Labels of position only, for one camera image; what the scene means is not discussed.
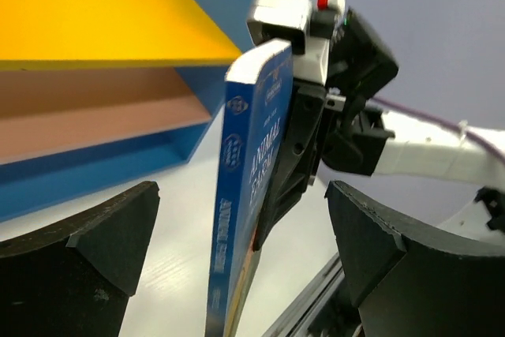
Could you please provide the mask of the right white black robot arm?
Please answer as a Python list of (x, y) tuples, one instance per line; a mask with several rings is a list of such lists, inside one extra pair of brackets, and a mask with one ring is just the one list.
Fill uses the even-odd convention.
[(349, 174), (412, 174), (503, 190), (503, 131), (469, 129), (378, 97), (398, 63), (355, 10), (255, 6), (247, 25), (255, 44), (280, 38), (294, 45), (294, 92), (255, 250), (321, 163)]

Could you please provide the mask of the aluminium mounting rail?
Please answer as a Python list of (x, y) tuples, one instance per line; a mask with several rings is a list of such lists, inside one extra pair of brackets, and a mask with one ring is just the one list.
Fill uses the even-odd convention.
[(361, 318), (350, 301), (336, 253), (266, 330), (265, 336), (363, 336)]

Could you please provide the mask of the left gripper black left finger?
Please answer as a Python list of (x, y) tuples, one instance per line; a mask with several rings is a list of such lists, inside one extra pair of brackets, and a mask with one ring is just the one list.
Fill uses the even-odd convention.
[(1, 243), (3, 336), (117, 336), (136, 293), (159, 209), (141, 182)]

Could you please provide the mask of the blue and yellow bookshelf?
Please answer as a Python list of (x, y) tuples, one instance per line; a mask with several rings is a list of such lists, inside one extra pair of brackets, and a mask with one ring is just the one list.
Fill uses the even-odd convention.
[(1, 0), (1, 218), (186, 163), (251, 0)]

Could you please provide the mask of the Animal Farm book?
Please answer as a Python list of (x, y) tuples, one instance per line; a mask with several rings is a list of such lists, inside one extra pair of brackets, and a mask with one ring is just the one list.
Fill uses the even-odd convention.
[(257, 219), (289, 110), (290, 43), (273, 39), (245, 52), (225, 80), (206, 336), (230, 336), (245, 297)]

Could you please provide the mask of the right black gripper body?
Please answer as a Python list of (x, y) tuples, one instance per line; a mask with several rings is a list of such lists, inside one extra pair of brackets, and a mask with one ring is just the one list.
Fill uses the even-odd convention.
[(366, 103), (398, 74), (390, 47), (374, 27), (349, 8), (337, 27), (330, 49), (328, 89), (344, 98), (341, 110), (328, 100), (316, 138), (317, 158), (332, 170), (370, 176), (376, 169), (387, 131), (377, 108)]

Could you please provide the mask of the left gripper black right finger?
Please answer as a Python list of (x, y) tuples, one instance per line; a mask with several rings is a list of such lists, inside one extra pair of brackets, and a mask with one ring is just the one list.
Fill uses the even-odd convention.
[(367, 336), (502, 336), (504, 249), (433, 227), (342, 181), (326, 198)]

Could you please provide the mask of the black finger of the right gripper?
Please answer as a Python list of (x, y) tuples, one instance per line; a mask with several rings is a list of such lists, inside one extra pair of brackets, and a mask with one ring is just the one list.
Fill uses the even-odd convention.
[(286, 130), (260, 211), (252, 249), (262, 249), (273, 226), (301, 199), (316, 157), (316, 136), (327, 90), (295, 80)]

